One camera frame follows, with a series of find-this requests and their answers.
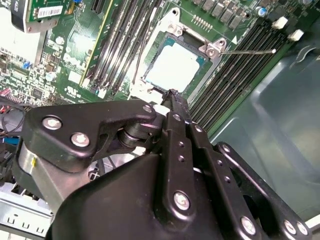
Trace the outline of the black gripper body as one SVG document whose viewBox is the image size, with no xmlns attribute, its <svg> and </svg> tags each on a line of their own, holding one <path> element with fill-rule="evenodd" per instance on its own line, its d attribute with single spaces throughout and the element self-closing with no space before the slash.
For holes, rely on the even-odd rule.
<svg viewBox="0 0 320 240">
<path fill-rule="evenodd" d="M 140 156 L 73 192 L 50 226 L 48 240 L 220 240 L 222 234 L 199 172 L 192 171 L 196 215 L 173 231 L 155 215 L 160 157 Z"/>
</svg>

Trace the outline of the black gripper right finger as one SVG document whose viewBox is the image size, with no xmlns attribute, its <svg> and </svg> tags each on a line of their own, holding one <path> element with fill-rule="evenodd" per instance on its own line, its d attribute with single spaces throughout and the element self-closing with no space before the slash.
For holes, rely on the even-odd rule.
<svg viewBox="0 0 320 240">
<path fill-rule="evenodd" d="M 188 125 L 187 135 L 224 239 L 312 239 L 304 221 L 230 145 L 212 145 L 195 123 Z"/>
</svg>

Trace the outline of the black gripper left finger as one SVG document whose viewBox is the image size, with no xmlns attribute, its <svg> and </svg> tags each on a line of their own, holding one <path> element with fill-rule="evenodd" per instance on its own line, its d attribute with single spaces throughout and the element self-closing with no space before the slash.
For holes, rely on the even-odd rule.
<svg viewBox="0 0 320 240">
<path fill-rule="evenodd" d="M 187 137 L 189 106 L 171 89 L 160 107 L 166 113 L 134 99 L 30 110 L 21 134 L 26 189 L 46 200 L 56 215 L 76 190 L 138 157 L 156 155 L 156 218 L 193 221 L 197 208 L 192 143 Z"/>
</svg>

